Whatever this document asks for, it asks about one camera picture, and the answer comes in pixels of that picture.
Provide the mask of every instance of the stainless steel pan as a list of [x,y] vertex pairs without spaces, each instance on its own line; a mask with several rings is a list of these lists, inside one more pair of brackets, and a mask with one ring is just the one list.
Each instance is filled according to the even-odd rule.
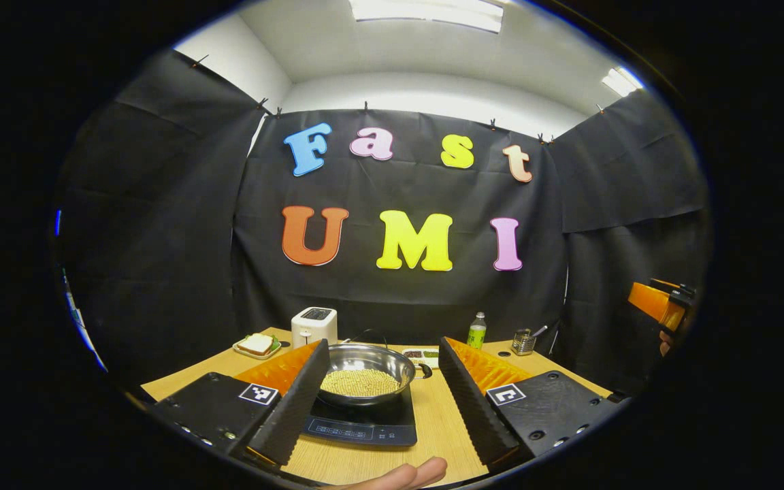
[[420,378],[416,378],[414,375],[416,375],[417,367],[410,359],[407,359],[403,354],[396,353],[394,350],[389,350],[389,348],[374,345],[329,345],[329,357],[331,359],[329,372],[334,370],[376,369],[388,373],[401,384],[392,393],[385,393],[376,397],[348,397],[320,390],[318,396],[323,401],[330,404],[338,404],[339,406],[373,406],[374,404],[387,402],[401,394],[410,384],[410,381],[431,378],[432,375],[429,366],[419,363],[419,367],[423,370],[423,375]]

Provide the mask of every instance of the food tray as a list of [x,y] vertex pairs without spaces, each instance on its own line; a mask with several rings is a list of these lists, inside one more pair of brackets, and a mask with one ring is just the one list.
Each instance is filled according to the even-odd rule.
[[[405,350],[401,351],[401,354],[404,354],[407,359],[410,359],[413,363],[423,363],[423,365],[429,366],[431,369],[438,369],[438,355],[439,350],[437,348],[405,348]],[[425,354],[429,353],[433,357],[426,357]]]
[[234,342],[234,344],[231,345],[231,348],[236,353],[243,354],[243,355],[245,355],[247,357],[252,357],[253,359],[259,359],[259,360],[262,360],[262,361],[264,361],[265,359],[268,359],[268,357],[274,356],[274,354],[277,353],[278,350],[280,350],[280,347],[282,347],[282,344],[280,344],[278,342],[277,343],[277,348],[272,348],[270,353],[265,354],[264,356],[257,356],[256,354],[248,353],[248,351],[243,350],[243,348],[238,347],[238,344],[240,344],[240,342],[243,342],[244,340],[245,339],[242,338],[239,341]]

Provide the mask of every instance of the black fabric curtain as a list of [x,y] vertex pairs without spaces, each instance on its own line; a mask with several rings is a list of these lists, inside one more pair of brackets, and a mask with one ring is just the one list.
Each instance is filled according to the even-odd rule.
[[643,91],[556,139],[570,275],[553,358],[635,394],[659,362],[659,325],[627,302],[650,278],[700,289],[707,185],[682,127]]
[[87,121],[63,167],[57,248],[99,356],[137,386],[244,335],[231,305],[231,220],[264,112],[163,53]]
[[[293,151],[284,140],[321,123],[331,127],[321,136],[327,151],[315,153],[323,166],[296,177]],[[380,161],[350,151],[358,130],[366,127],[392,133],[391,158]],[[442,163],[442,140],[448,134],[470,138],[471,167]],[[511,176],[502,152],[511,145],[528,153],[525,169],[531,181]],[[487,341],[511,339],[519,328],[554,325],[561,316],[566,275],[560,202],[545,146],[512,131],[398,111],[293,112],[268,118],[248,159],[235,221],[233,268],[242,277],[235,291],[239,321],[253,331],[289,329],[299,311],[324,306],[339,312],[339,338],[373,328],[389,342],[428,345],[441,336],[464,340],[477,311],[485,311]],[[314,210],[304,235],[313,249],[323,245],[326,232],[321,211],[348,210],[332,261],[309,266],[287,259],[281,250],[281,212],[287,206]],[[452,269],[410,269],[407,264],[380,269],[376,261],[386,233],[380,213],[385,210],[405,212],[416,231],[430,214],[450,216]],[[489,221],[495,217],[519,221],[514,235],[520,270],[493,267],[497,235]]]

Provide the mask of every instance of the finger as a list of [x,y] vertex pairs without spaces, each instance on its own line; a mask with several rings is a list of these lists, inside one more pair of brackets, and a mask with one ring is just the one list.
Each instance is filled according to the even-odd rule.
[[447,462],[444,458],[430,458],[416,469],[416,478],[404,490],[416,490],[436,483],[446,476]]
[[402,490],[410,487],[416,477],[417,469],[413,465],[404,464],[388,474],[346,487],[346,490]]

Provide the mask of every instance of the ceiling light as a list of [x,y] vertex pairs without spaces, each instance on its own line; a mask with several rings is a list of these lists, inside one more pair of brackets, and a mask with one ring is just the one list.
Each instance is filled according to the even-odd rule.
[[349,0],[357,21],[418,19],[466,25],[498,34],[504,8],[483,0]]
[[613,92],[618,93],[620,97],[624,97],[638,88],[643,88],[640,80],[637,80],[630,71],[621,66],[610,69],[601,82],[612,88]]

